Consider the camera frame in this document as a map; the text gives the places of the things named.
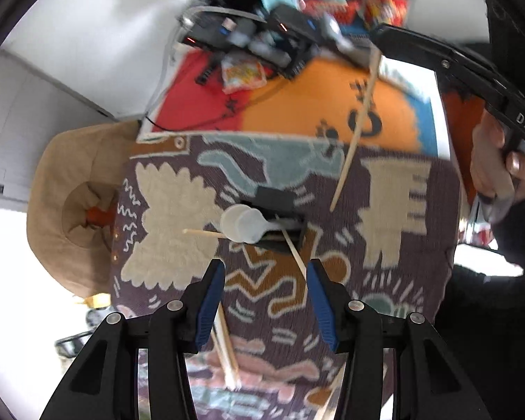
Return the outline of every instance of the blue gripper pad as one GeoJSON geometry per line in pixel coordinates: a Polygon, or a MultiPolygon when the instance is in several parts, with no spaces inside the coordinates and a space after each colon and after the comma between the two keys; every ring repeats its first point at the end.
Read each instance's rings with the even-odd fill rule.
{"type": "Polygon", "coordinates": [[[222,299],[225,283],[225,266],[222,261],[216,269],[210,286],[206,291],[204,300],[200,305],[198,315],[196,316],[196,337],[195,344],[197,349],[201,349],[210,338],[210,331],[214,325],[214,318],[218,312],[218,305],[222,299]]]}
{"type": "Polygon", "coordinates": [[[307,265],[307,290],[311,297],[315,316],[319,322],[321,337],[329,345],[330,349],[336,352],[338,338],[336,337],[334,314],[325,290],[319,281],[313,262],[309,262],[307,265]]]}

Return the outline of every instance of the metal pin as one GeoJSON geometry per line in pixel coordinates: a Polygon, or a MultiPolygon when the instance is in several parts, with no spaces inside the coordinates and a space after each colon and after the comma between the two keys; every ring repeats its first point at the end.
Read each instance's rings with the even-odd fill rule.
{"type": "Polygon", "coordinates": [[[119,313],[111,313],[109,316],[107,316],[107,323],[109,325],[115,325],[121,320],[121,314],[119,313]]]}
{"type": "Polygon", "coordinates": [[[167,304],[167,309],[169,311],[178,311],[180,310],[181,308],[183,308],[183,302],[181,300],[171,300],[168,304],[167,304]]]}
{"type": "Polygon", "coordinates": [[[351,300],[350,303],[348,303],[348,308],[352,311],[361,311],[365,308],[365,304],[360,302],[360,300],[351,300]]]}
{"type": "Polygon", "coordinates": [[[415,324],[423,324],[424,322],[426,322],[426,318],[423,314],[420,313],[411,313],[410,320],[415,324]]]}

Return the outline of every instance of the person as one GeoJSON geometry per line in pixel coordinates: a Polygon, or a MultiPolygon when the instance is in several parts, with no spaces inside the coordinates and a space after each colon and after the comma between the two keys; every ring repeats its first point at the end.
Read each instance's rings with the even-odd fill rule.
{"type": "Polygon", "coordinates": [[[525,155],[498,152],[504,132],[485,112],[473,131],[470,171],[478,192],[494,197],[507,177],[518,180],[514,205],[493,233],[498,250],[524,269],[489,277],[455,266],[434,326],[479,392],[493,420],[525,419],[525,155]]]}

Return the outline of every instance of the human hand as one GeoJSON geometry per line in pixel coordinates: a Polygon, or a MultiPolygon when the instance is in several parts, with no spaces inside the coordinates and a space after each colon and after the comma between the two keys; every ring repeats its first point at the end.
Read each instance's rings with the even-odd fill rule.
{"type": "Polygon", "coordinates": [[[498,120],[485,111],[472,135],[470,170],[476,190],[487,197],[514,195],[514,203],[524,200],[525,154],[511,152],[504,164],[500,150],[504,146],[505,136],[498,120]],[[511,176],[519,179],[515,188],[511,176]]]}

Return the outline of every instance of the snack package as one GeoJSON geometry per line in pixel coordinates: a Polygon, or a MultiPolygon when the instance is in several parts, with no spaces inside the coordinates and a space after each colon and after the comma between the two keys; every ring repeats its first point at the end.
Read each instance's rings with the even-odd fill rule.
{"type": "Polygon", "coordinates": [[[266,85],[263,66],[243,53],[226,55],[222,60],[223,91],[229,95],[239,90],[254,90],[266,85]]]}

